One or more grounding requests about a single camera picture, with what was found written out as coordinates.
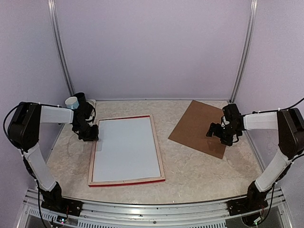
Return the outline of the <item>brown cardboard backing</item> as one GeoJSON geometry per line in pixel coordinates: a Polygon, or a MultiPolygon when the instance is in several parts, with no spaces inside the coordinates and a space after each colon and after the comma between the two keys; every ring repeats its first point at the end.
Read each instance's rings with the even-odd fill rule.
{"type": "Polygon", "coordinates": [[[210,124],[218,124],[222,116],[221,109],[193,100],[168,139],[222,159],[226,146],[218,137],[206,136],[210,124]]]}

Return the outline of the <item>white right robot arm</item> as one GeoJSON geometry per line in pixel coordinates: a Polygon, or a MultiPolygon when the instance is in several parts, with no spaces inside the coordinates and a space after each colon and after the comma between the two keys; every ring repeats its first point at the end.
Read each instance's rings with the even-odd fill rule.
{"type": "Polygon", "coordinates": [[[268,192],[286,175],[295,160],[304,154],[304,118],[297,108],[301,102],[303,99],[286,108],[250,114],[242,114],[238,106],[231,103],[223,107],[220,122],[209,126],[206,136],[218,137],[226,146],[237,143],[244,132],[252,136],[254,131],[262,131],[266,137],[260,142],[273,156],[247,189],[242,206],[248,211],[267,205],[268,192]]]}

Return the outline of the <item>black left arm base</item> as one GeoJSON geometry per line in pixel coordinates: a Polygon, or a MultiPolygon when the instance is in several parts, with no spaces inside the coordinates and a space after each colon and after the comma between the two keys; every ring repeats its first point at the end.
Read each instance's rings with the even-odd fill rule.
{"type": "Polygon", "coordinates": [[[42,208],[50,211],[66,214],[68,216],[79,217],[82,211],[83,202],[74,199],[63,198],[61,203],[56,204],[54,202],[42,201],[42,208]]]}

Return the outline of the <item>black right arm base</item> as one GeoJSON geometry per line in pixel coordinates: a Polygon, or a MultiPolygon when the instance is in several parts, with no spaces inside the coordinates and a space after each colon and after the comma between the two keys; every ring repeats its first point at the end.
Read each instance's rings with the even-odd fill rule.
{"type": "Polygon", "coordinates": [[[252,212],[268,206],[266,196],[269,190],[260,192],[253,181],[244,198],[232,199],[227,202],[228,212],[230,216],[252,212]]]}

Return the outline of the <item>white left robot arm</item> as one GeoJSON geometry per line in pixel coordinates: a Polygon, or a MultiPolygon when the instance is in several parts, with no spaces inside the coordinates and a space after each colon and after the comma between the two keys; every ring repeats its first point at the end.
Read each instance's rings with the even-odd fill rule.
{"type": "Polygon", "coordinates": [[[28,173],[36,180],[43,200],[56,211],[62,211],[66,200],[62,190],[50,173],[39,145],[41,124],[71,124],[72,131],[84,142],[98,140],[98,126],[94,124],[96,110],[88,102],[81,102],[76,109],[61,106],[20,102],[9,111],[13,115],[8,126],[3,126],[10,143],[20,150],[28,173]]]}

